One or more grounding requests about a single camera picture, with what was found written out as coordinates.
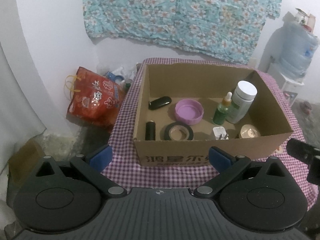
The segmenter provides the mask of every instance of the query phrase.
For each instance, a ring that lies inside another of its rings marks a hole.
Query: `white bottle cap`
[[[254,85],[247,81],[239,81],[236,87],[235,93],[237,93],[244,100],[253,100],[258,91]]]
[[[228,92],[228,94],[226,95],[226,97],[224,98],[224,100],[226,101],[231,101],[231,97],[232,97],[232,93],[231,92]]]

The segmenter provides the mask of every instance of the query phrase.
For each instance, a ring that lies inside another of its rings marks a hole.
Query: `red object on floor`
[[[106,77],[79,67],[68,113],[98,126],[112,129],[125,93]]]
[[[309,115],[312,110],[312,106],[308,101],[304,101],[303,103],[301,102],[300,108],[301,108],[302,112],[304,112],[307,115]]]

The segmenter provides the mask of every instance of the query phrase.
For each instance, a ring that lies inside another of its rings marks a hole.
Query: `table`
[[[212,64],[228,65],[236,67],[246,67],[243,65],[230,65],[215,63],[202,60],[185,60],[172,58],[148,58],[143,61],[134,82],[121,107],[116,124],[109,139],[109,145],[113,148],[113,160],[107,166],[102,174],[118,183],[122,187],[130,190],[132,187],[188,187],[192,190],[204,182],[212,179],[218,172],[212,166],[202,167],[142,167],[133,145],[132,135],[135,123],[138,97],[142,80],[143,68],[146,64],[174,64],[174,63],[192,63],[192,64]],[[267,73],[259,72],[264,82],[267,84],[282,110],[286,114],[289,123],[294,131],[291,138],[305,141],[298,121],[287,104],[283,93],[279,89],[275,80]],[[282,154],[274,153],[281,159],[292,176],[295,178],[303,193],[308,200],[308,209],[316,202],[318,196],[318,187],[306,181],[308,167],[306,164],[289,156],[285,150],[287,141],[282,144],[284,152]]]

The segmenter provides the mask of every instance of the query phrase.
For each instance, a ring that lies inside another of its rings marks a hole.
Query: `black cylinder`
[[[309,173],[307,176],[307,181],[320,185],[320,156],[314,155],[311,164],[309,165]]]
[[[150,121],[146,123],[146,141],[155,141],[156,140],[156,123]]]

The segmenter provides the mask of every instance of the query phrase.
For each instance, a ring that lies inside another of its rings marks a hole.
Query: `small cardboard box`
[[[18,152],[8,160],[13,182],[20,186],[28,178],[40,158],[45,156],[41,146],[33,139],[28,140]]]
[[[233,92],[241,80],[251,82],[258,90],[246,116],[237,124],[223,124],[229,140],[212,137],[212,117],[222,98]],[[151,111],[148,102],[169,96],[172,103]],[[192,125],[192,141],[165,141],[164,129],[175,122],[175,104],[183,98],[193,98],[204,108],[200,123]],[[145,141],[146,122],[156,123],[156,140]],[[254,125],[261,137],[239,139],[245,124]],[[217,146],[236,156],[251,159],[271,155],[290,135],[292,128],[275,97],[259,74],[252,69],[196,64],[147,65],[140,88],[133,141],[142,166],[208,165],[210,147]]]

